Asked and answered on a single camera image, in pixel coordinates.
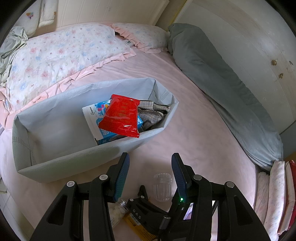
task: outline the bottle of white candies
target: bottle of white candies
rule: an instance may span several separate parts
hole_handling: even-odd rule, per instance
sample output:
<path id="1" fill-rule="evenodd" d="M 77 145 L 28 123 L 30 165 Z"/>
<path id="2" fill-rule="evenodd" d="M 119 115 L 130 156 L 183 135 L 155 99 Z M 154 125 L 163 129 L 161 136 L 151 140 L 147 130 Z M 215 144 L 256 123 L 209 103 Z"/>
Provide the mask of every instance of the bottle of white candies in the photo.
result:
<path id="1" fill-rule="evenodd" d="M 112 228 L 119 224 L 120 220 L 128 212 L 126 204 L 126 201 L 120 198 L 116 203 L 108 203 Z"/>

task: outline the storage box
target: storage box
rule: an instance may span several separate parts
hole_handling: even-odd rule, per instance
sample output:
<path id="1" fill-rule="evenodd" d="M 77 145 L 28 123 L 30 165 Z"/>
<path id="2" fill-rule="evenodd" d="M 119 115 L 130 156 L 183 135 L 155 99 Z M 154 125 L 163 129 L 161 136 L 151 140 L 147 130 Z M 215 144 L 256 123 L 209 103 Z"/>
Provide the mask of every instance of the storage box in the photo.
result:
<path id="1" fill-rule="evenodd" d="M 99 123 L 103 119 L 107 107 L 110 105 L 111 100 L 103 101 L 97 104 L 91 104 L 82 108 L 82 112 L 89 126 L 89 129 L 98 145 L 108 143 L 110 141 L 119 139 L 116 133 L 103 130 L 99 128 Z M 138 116 L 138 129 L 142 126 L 143 121 Z"/>
<path id="2" fill-rule="evenodd" d="M 171 109 L 154 129 L 142 132 L 139 138 L 125 137 L 97 145 L 81 109 L 112 94 L 152 100 Z M 16 115 L 12 129 L 16 170 L 41 183 L 85 172 L 132 151 L 163 131 L 177 106 L 172 93 L 153 78 L 98 82 L 55 95 Z"/>

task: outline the plaid pouch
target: plaid pouch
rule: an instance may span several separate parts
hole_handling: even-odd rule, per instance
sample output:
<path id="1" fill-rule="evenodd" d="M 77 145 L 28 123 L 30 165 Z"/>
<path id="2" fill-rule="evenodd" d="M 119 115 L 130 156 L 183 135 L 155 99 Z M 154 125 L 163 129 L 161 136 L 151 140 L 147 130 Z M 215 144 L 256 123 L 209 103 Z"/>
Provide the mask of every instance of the plaid pouch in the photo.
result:
<path id="1" fill-rule="evenodd" d="M 167 105 L 156 104 L 150 100 L 141 100 L 138 106 L 138 115 L 143 121 L 142 128 L 144 131 L 160 122 L 170 111 Z"/>

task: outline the plastic bottle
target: plastic bottle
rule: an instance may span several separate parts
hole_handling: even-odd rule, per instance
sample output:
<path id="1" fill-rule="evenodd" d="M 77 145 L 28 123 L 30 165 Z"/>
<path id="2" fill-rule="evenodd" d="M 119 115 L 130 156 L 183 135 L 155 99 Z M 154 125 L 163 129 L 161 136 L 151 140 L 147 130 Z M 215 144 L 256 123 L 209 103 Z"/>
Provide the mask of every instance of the plastic bottle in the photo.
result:
<path id="1" fill-rule="evenodd" d="M 128 212 L 126 208 L 126 201 L 118 199 L 116 203 L 108 203 L 109 215 L 112 228 L 119 224 L 123 216 Z"/>
<path id="2" fill-rule="evenodd" d="M 153 189 L 157 201 L 168 201 L 172 196 L 172 176 L 168 173 L 155 174 Z"/>

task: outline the headboard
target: headboard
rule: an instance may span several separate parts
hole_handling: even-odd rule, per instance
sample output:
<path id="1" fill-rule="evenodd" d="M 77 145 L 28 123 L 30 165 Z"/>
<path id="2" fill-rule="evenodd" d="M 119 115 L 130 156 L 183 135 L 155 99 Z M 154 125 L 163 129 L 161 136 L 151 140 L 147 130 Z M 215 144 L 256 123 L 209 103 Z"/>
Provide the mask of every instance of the headboard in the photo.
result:
<path id="1" fill-rule="evenodd" d="M 38 28 L 34 36 L 86 22 L 155 25 L 168 3 L 169 0 L 59 0 L 54 23 Z"/>

